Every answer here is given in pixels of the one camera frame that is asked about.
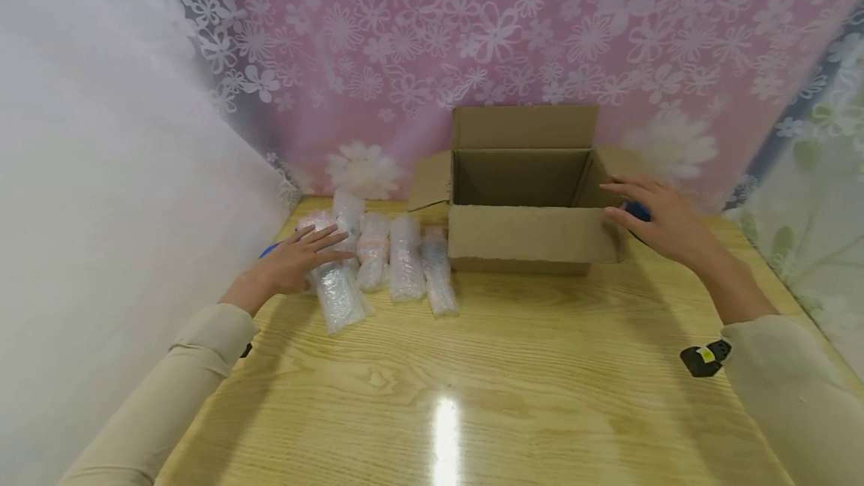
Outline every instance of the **open cardboard box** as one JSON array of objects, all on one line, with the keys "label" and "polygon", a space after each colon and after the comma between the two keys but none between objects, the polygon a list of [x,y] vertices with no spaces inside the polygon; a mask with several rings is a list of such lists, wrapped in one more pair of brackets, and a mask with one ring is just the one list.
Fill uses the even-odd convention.
[{"label": "open cardboard box", "polygon": [[624,237],[599,185],[639,174],[634,152],[593,146],[597,106],[457,107],[453,148],[416,164],[410,212],[450,203],[455,270],[584,275],[618,263]]}]

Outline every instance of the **pink item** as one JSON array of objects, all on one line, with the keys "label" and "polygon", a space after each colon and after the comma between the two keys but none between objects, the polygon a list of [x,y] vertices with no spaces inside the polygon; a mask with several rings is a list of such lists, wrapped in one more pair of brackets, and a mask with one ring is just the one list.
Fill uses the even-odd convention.
[{"label": "pink item", "polygon": [[307,193],[404,197],[455,106],[598,103],[599,143],[716,209],[854,2],[218,0],[205,56]]}]

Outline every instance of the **finger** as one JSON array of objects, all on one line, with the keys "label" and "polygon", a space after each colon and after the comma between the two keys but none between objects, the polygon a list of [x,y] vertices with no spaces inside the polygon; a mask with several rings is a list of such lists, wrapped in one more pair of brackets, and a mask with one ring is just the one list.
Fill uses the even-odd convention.
[{"label": "finger", "polygon": [[660,184],[659,180],[647,177],[646,175],[613,175],[612,179],[615,182],[619,182],[625,185],[641,186],[648,191],[659,192],[661,189],[663,189],[663,186]]},{"label": "finger", "polygon": [[322,252],[315,255],[313,258],[312,268],[315,266],[321,266],[324,263],[333,263],[333,261],[341,261],[347,260],[354,257],[352,252],[343,252],[342,250],[331,250],[329,252]]},{"label": "finger", "polygon": [[621,208],[607,207],[603,209],[603,214],[615,224],[620,225],[625,230],[632,231],[639,237],[652,225],[648,221],[639,220],[627,211],[622,211]]},{"label": "finger", "polygon": [[347,238],[347,232],[335,232],[334,235],[326,236],[319,241],[312,242],[311,244],[309,244],[309,248],[312,248],[313,252],[320,252],[324,248],[328,248],[330,246],[333,246],[334,244],[339,244]]},{"label": "finger", "polygon": [[603,190],[613,191],[633,201],[638,201],[648,209],[652,209],[655,199],[655,194],[652,191],[644,189],[636,184],[601,184]]},{"label": "finger", "polygon": [[337,229],[339,229],[339,226],[334,224],[334,225],[328,226],[328,228],[324,228],[320,231],[309,232],[309,234],[306,235],[305,237],[303,237],[303,239],[300,242],[301,242],[301,244],[311,244],[315,241],[319,241],[320,239],[323,239],[325,236],[330,235],[331,233],[333,233]]},{"label": "finger", "polygon": [[305,228],[296,229],[294,232],[292,232],[290,237],[285,239],[285,242],[293,244],[308,235],[309,233],[313,232],[314,230],[314,225],[307,225]]}]

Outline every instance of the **wooden table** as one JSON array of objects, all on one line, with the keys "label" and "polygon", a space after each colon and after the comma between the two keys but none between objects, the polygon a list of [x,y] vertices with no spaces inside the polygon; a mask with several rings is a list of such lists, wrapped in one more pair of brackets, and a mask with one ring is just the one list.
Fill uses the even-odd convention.
[{"label": "wooden table", "polygon": [[[280,236],[329,206],[306,199]],[[734,225],[711,226],[779,310],[812,327]],[[255,350],[159,484],[790,484],[725,377],[694,379],[678,359],[718,337],[704,288],[630,248],[626,263],[586,277],[456,272],[454,319],[370,295],[376,314],[334,337],[314,297],[274,298],[256,318]]]}]

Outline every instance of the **bubble wrap package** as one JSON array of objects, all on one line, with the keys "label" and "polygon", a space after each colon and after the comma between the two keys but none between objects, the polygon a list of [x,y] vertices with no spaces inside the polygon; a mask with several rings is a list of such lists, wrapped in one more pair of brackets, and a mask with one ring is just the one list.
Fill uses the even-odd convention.
[{"label": "bubble wrap package", "polygon": [[[336,224],[336,218],[324,211],[315,211],[300,219],[301,228],[314,225],[323,230]],[[315,268],[310,274],[318,302],[322,305],[324,322],[329,334],[362,321],[371,313],[363,293],[354,279],[354,272],[347,261],[335,261]]]},{"label": "bubble wrap package", "polygon": [[363,291],[377,291],[385,283],[390,257],[390,219],[379,212],[363,214],[360,220],[360,238],[357,241],[357,283]]},{"label": "bubble wrap package", "polygon": [[420,259],[420,225],[408,214],[390,224],[390,296],[394,302],[419,300],[426,293]]},{"label": "bubble wrap package", "polygon": [[426,229],[420,253],[432,315],[438,317],[459,314],[456,293],[450,285],[450,261],[447,259],[447,239],[442,226]]},{"label": "bubble wrap package", "polygon": [[[336,190],[333,195],[333,215],[340,231],[348,232],[348,238],[337,244],[340,251],[357,252],[357,241],[360,236],[360,219],[366,209],[366,202],[345,190]],[[355,271],[359,263],[357,259],[348,261],[349,266]]]}]

